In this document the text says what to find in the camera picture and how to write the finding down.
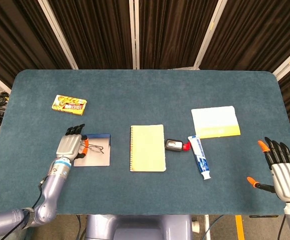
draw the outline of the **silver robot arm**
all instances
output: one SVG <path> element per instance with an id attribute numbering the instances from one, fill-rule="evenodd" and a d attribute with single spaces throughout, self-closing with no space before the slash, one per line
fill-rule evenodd
<path id="1" fill-rule="evenodd" d="M 258 141 L 258 144 L 265 154 L 274 186 L 260 184 L 251 177 L 247 180 L 255 188 L 276 193 L 278 198 L 286 203 L 284 213 L 290 229 L 290 149 L 284 143 L 272 141 L 268 137 L 265 137 L 265 141 L 268 146 L 262 141 Z"/>
<path id="2" fill-rule="evenodd" d="M 83 125 L 77 127 L 69 128 L 66 135 L 61 138 L 56 151 L 57 159 L 51 164 L 48 175 L 38 185 L 41 188 L 45 182 L 41 192 L 44 201 L 34 209 L 32 207 L 12 209 L 0 213 L 0 236 L 28 227 L 47 224 L 56 217 L 57 201 L 70 172 L 72 161 L 78 156 L 83 157 L 79 153 L 82 136 L 74 134 L 75 132 L 80 133 Z"/>

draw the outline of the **spiral notebook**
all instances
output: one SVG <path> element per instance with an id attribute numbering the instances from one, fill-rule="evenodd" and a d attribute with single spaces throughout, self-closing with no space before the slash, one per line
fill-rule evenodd
<path id="1" fill-rule="evenodd" d="M 163 125 L 130 127 L 130 171 L 164 172 L 165 146 Z"/>

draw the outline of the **table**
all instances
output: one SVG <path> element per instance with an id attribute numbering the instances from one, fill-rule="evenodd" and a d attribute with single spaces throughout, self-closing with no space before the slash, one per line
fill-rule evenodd
<path id="1" fill-rule="evenodd" d="M 57 94 L 87 100 L 83 116 L 51 109 Z M 165 139 L 194 135 L 191 109 L 234 106 L 241 135 L 202 139 L 203 180 L 190 152 L 166 152 L 165 172 L 130 172 L 130 126 L 164 125 Z M 25 70 L 15 79 L 0 130 L 0 212 L 24 208 L 70 126 L 110 133 L 108 167 L 72 167 L 59 214 L 282 214 L 257 141 L 290 147 L 290 124 L 276 78 L 264 71 Z"/>

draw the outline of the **yellow box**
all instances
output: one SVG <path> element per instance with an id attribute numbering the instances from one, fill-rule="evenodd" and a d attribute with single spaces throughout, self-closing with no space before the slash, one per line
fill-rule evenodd
<path id="1" fill-rule="evenodd" d="M 56 95 L 51 109 L 70 114 L 83 115 L 87 101 L 70 96 Z"/>

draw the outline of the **toothpaste tube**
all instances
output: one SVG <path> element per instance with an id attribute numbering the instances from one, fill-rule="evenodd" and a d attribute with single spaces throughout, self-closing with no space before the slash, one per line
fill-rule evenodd
<path id="1" fill-rule="evenodd" d="M 210 169 L 207 165 L 200 138 L 198 136 L 189 136 L 188 140 L 190 141 L 191 147 L 195 154 L 200 173 L 203 175 L 204 180 L 210 179 Z"/>

